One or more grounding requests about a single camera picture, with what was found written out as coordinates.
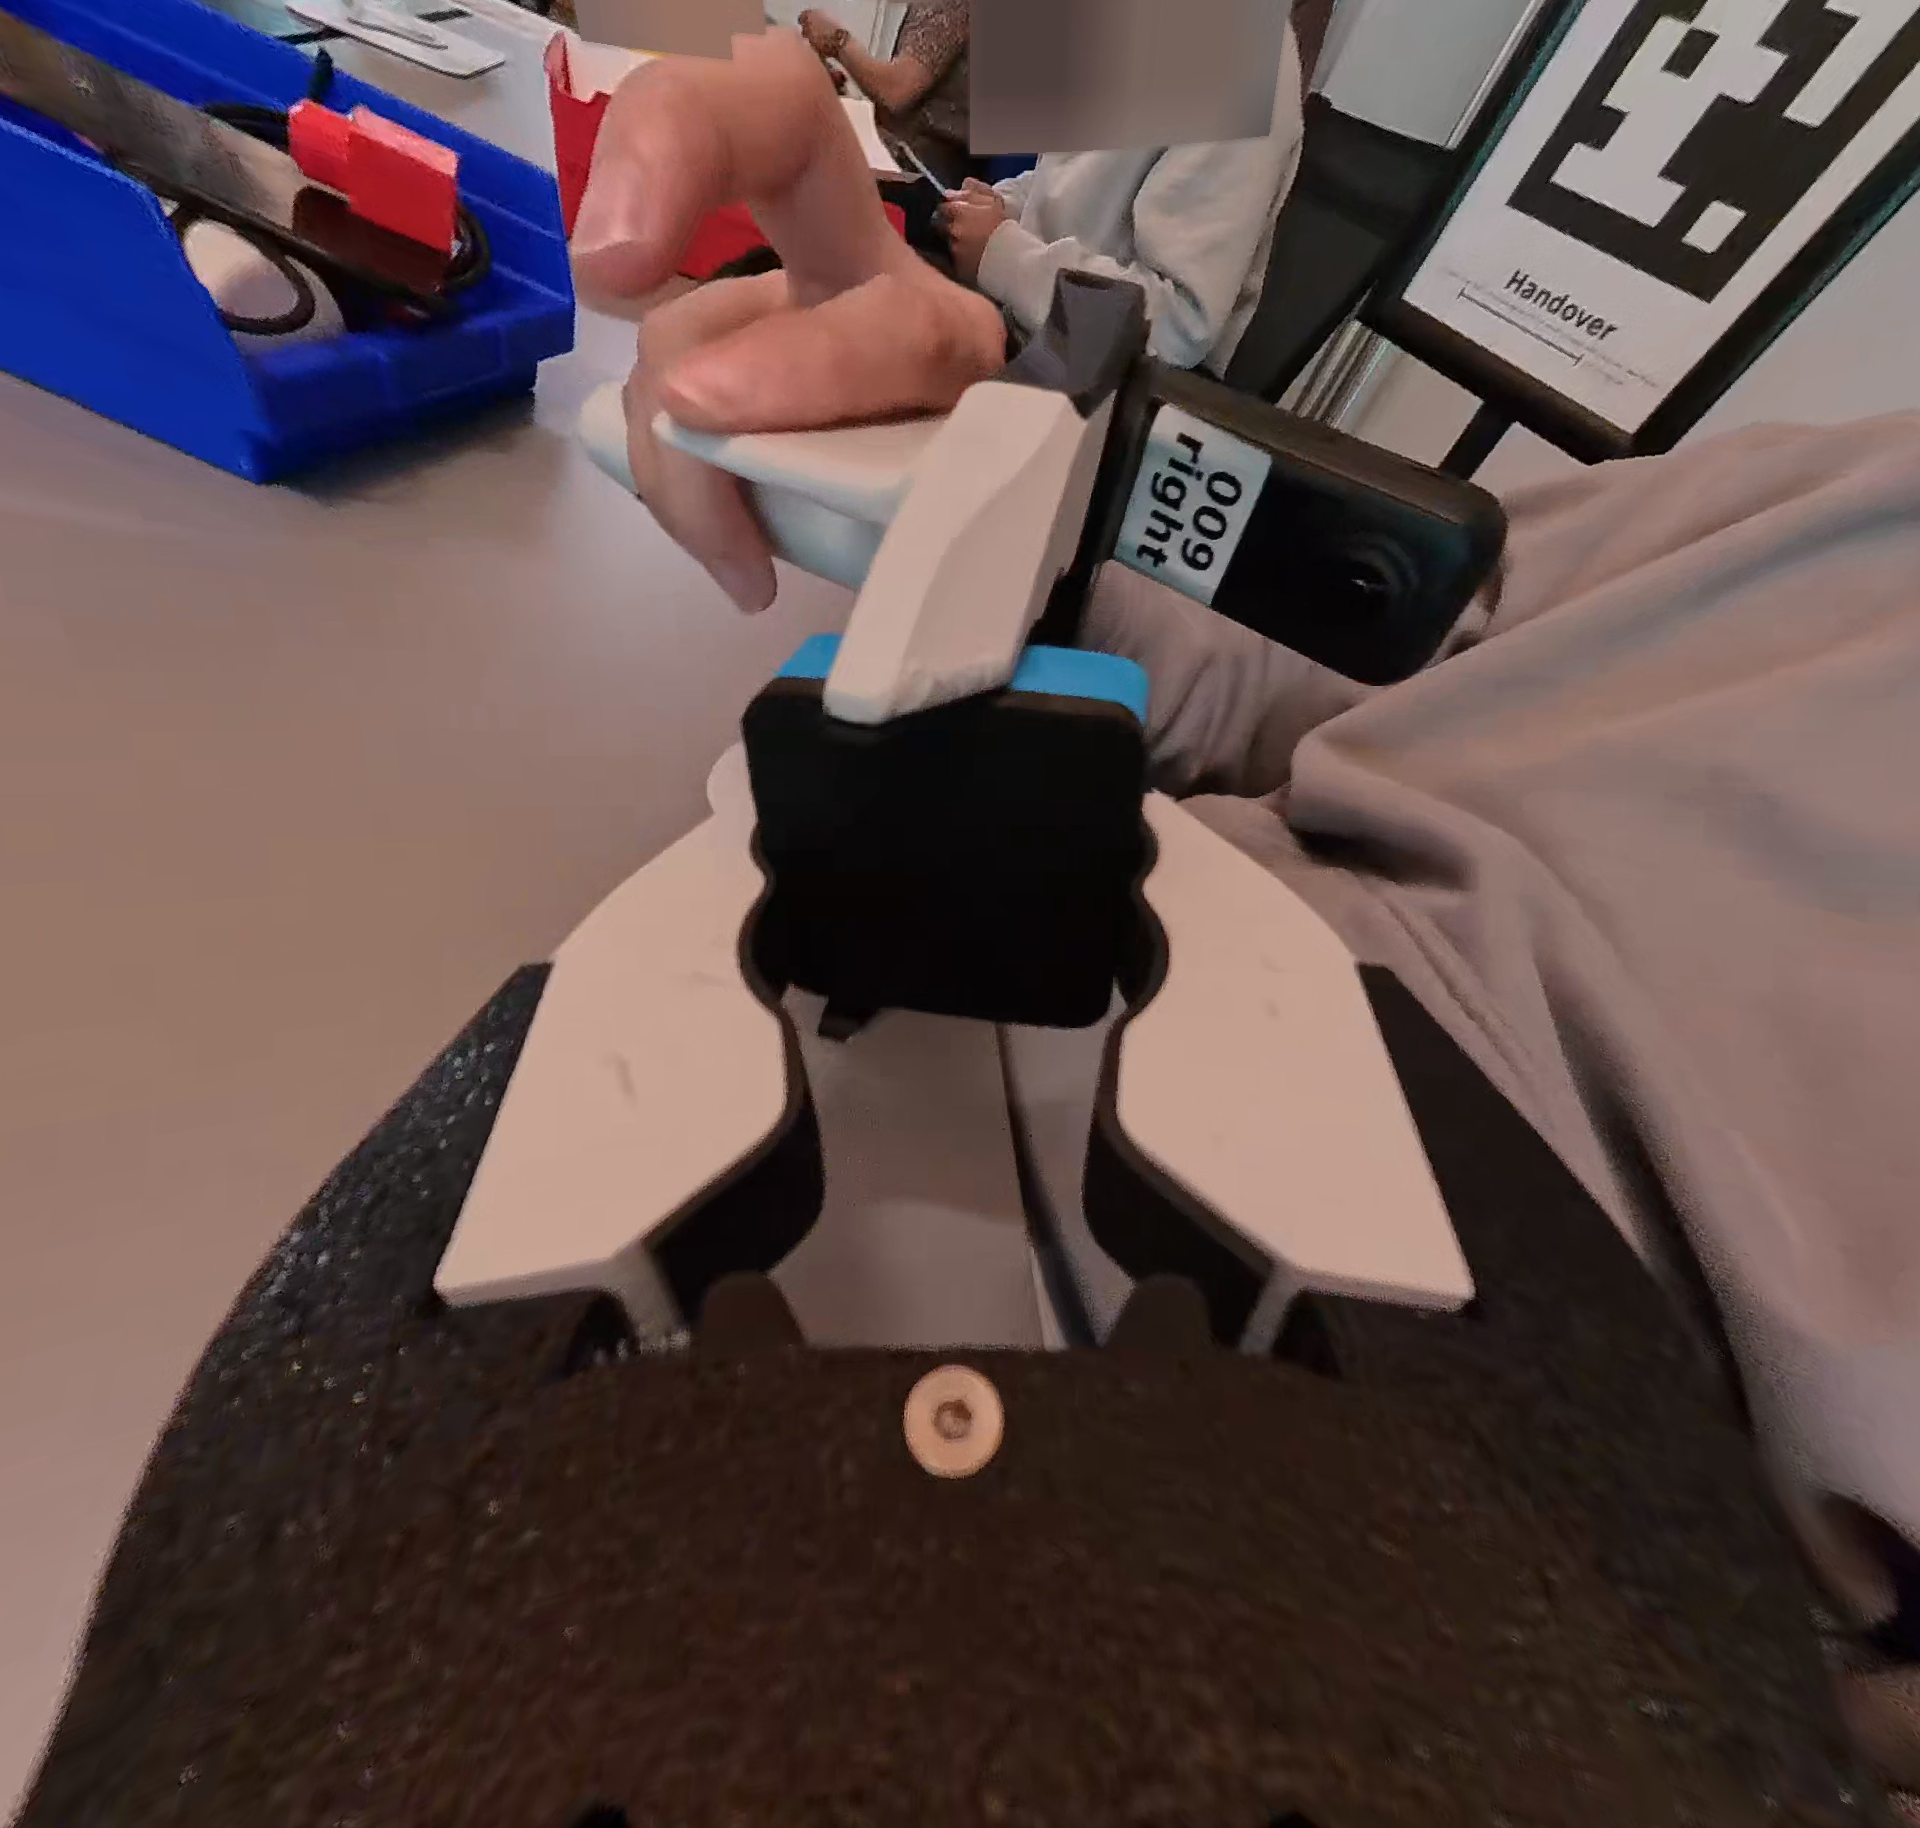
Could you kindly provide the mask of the person's right hand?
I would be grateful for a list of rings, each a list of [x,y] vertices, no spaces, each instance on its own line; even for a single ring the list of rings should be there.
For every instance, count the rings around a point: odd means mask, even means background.
[[[780,267],[651,303],[729,204],[750,207]],[[890,226],[826,66],[786,27],[617,84],[570,256],[582,301],[646,308],[621,389],[636,496],[748,616],[776,599],[774,547],[741,485],[664,448],[656,418],[731,435],[939,415],[1006,356],[995,303]]]

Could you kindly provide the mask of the red storage bin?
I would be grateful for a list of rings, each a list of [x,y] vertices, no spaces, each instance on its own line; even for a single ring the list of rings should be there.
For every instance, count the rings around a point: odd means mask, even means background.
[[[574,29],[560,27],[543,43],[540,59],[562,219],[563,230],[574,232],[612,93],[640,67],[654,63],[656,55],[646,50],[588,41]],[[909,183],[899,179],[899,163],[880,134],[874,106],[861,95],[847,93],[838,95],[838,106],[860,144],[888,224],[901,240],[907,240],[907,207],[904,201]],[[688,281],[708,281],[715,275],[764,273],[774,263],[774,251],[758,230],[752,212],[741,204],[729,204],[709,210],[692,232],[677,275]]]

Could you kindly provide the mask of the person's right forearm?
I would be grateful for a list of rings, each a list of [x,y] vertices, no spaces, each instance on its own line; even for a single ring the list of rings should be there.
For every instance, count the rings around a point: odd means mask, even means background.
[[[1511,493],[1492,595],[1362,686],[1139,574],[1082,644],[1150,682],[1155,786],[1275,863],[1463,891],[1492,862],[1916,903],[1916,412],[1748,425]]]

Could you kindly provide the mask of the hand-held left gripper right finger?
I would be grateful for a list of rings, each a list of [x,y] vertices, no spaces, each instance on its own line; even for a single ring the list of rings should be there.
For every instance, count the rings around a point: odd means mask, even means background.
[[[1463,1311],[1475,1281],[1357,961],[1288,884],[1151,791],[1144,959],[1101,1059],[1092,1237],[1215,1332],[1301,1293]]]

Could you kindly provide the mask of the red plastic block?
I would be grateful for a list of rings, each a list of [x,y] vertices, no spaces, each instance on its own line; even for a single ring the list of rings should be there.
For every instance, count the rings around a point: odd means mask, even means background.
[[[304,190],[293,226],[340,265],[437,298],[459,247],[459,158],[367,106],[299,100],[286,148]]]

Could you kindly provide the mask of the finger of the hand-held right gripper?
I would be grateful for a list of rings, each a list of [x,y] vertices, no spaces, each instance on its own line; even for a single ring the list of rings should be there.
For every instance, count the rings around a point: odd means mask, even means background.
[[[1044,322],[1044,384],[1080,415],[1113,400],[1146,356],[1144,289],[1123,277],[1064,269]]]
[[[1088,521],[1116,395],[992,380],[931,437],[857,592],[821,687],[877,728],[1001,687]]]

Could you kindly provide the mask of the blue and black block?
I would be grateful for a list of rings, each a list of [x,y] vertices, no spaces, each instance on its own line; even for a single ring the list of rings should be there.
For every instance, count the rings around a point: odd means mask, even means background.
[[[1147,860],[1147,675],[1028,648],[1011,682],[876,728],[812,636],[741,714],[768,981],[852,1011],[1078,1029],[1110,1006]]]

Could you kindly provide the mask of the black office chair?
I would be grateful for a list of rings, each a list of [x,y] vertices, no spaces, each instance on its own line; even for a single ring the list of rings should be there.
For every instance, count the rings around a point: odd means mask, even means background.
[[[1443,144],[1399,134],[1309,92],[1301,153],[1273,219],[1259,301],[1221,372],[1226,386],[1281,400],[1452,183],[1456,161]]]

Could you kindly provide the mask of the blue plastic bin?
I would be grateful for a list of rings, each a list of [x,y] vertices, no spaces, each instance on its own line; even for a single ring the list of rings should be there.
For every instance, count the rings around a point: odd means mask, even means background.
[[[311,54],[196,0],[2,0],[3,13],[190,106],[284,109]],[[85,409],[251,481],[282,480],[533,388],[572,347],[574,294],[552,140],[522,160],[347,72],[365,106],[455,152],[492,263],[449,322],[241,347],[190,269],[160,197],[3,104],[2,362]]]

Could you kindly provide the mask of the framed marker sign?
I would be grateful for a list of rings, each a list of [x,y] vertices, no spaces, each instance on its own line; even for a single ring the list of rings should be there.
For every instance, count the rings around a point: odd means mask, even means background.
[[[1356,312],[1511,430],[1668,452],[1916,196],[1918,0],[1543,0]]]

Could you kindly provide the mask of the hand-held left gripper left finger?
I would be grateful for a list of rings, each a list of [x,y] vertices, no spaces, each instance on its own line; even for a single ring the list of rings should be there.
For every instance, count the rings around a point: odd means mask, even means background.
[[[705,820],[553,954],[434,1274],[444,1305],[588,1292],[700,1311],[816,1224],[804,1053],[750,964],[765,882],[739,748],[705,789]]]

